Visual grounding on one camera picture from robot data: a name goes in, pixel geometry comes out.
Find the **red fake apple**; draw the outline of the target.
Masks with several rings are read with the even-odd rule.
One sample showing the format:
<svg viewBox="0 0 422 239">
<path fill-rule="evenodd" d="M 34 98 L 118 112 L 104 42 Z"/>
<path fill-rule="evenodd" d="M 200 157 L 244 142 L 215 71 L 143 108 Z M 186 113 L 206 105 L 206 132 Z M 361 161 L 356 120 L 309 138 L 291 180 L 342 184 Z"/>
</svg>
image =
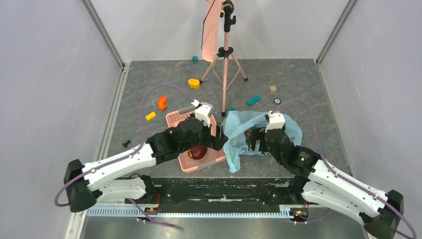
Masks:
<svg viewBox="0 0 422 239">
<path fill-rule="evenodd" d="M 188 156 L 193 160 L 200 160 L 204 158 L 208 151 L 208 148 L 205 146 L 197 145 L 188 150 Z"/>
</svg>

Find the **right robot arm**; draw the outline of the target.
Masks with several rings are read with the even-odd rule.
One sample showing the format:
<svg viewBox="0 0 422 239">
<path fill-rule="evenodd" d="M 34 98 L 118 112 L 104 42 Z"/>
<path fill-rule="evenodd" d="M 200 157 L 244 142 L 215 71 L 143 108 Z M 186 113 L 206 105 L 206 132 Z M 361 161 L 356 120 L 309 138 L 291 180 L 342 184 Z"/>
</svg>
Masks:
<svg viewBox="0 0 422 239">
<path fill-rule="evenodd" d="M 246 133 L 251 149 L 270 154 L 294 175 L 287 190 L 293 203 L 307 201 L 342 213 L 377 239 L 392 239 L 404 213 L 404 197 L 371 187 L 344 174 L 315 151 L 295 146 L 284 129 L 253 127 Z"/>
</svg>

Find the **light blue plastic bag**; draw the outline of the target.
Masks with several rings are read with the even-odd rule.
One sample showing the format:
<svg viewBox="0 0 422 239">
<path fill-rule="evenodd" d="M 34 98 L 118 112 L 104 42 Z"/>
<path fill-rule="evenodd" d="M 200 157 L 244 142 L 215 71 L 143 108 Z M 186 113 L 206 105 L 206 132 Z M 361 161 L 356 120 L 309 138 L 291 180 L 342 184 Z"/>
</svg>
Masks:
<svg viewBox="0 0 422 239">
<path fill-rule="evenodd" d="M 240 170 L 241 155 L 270 156 L 265 150 L 263 136 L 265 134 L 267 113 L 258 111 L 230 111 L 222 123 L 227 142 L 223 146 L 229 172 Z"/>
</svg>

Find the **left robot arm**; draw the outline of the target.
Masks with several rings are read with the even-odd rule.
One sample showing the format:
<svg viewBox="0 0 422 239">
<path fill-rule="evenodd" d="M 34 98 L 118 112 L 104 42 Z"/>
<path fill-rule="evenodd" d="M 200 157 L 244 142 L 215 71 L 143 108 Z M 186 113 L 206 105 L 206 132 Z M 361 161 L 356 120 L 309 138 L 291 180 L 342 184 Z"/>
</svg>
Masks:
<svg viewBox="0 0 422 239">
<path fill-rule="evenodd" d="M 176 159 L 181 153 L 196 146 L 203 146 L 219 151 L 228 138 L 220 124 L 215 124 L 215 135 L 211 126 L 205 126 L 201 120 L 189 117 L 176 127 L 147 138 L 139 146 L 113 157 L 83 164 L 75 159 L 68 163 L 64 176 L 64 186 L 55 197 L 55 205 L 61 193 L 67 195 L 72 213 L 84 211 L 105 195 L 101 186 L 138 169 L 155 166 Z"/>
</svg>

